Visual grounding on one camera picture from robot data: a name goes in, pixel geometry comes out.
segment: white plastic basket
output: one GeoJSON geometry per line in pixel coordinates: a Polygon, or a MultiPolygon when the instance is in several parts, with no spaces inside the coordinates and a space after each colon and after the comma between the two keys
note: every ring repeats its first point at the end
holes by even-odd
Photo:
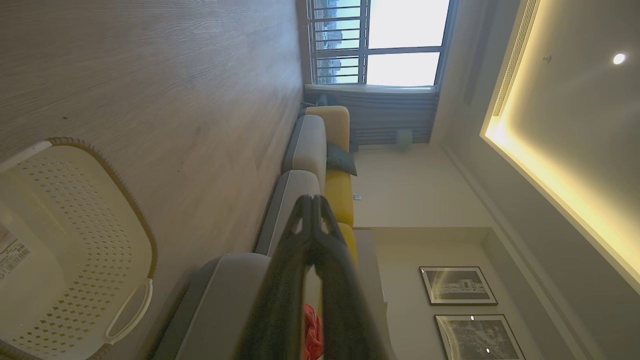
{"type": "Polygon", "coordinates": [[[42,359],[86,359],[138,324],[154,247],[118,184],[71,139],[0,164],[0,339],[42,359]]]}

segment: red cloth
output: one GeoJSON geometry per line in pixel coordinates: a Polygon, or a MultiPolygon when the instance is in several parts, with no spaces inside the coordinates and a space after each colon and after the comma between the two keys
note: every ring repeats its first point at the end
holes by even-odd
{"type": "Polygon", "coordinates": [[[317,360],[323,354],[322,319],[305,304],[305,360],[317,360]]]}

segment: teal pillow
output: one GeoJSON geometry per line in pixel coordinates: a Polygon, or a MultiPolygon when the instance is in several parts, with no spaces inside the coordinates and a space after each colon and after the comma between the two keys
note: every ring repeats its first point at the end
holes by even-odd
{"type": "Polygon", "coordinates": [[[358,176],[353,156],[332,142],[326,143],[326,167],[358,176]]]}

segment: black and white photograph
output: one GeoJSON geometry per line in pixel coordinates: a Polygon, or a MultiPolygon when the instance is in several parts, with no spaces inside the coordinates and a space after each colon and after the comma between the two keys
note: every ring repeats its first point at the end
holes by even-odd
{"type": "Polygon", "coordinates": [[[497,305],[478,266],[419,268],[432,305],[497,305]]]}
{"type": "Polygon", "coordinates": [[[436,315],[447,360],[525,359],[504,315],[436,315]]]}

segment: ceiling light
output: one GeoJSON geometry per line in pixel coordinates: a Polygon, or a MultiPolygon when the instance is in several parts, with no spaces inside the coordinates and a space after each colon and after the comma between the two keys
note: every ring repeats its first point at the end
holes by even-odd
{"type": "Polygon", "coordinates": [[[625,61],[625,58],[627,56],[624,54],[617,54],[616,56],[613,57],[613,63],[616,65],[622,64],[623,61],[625,61]]]}

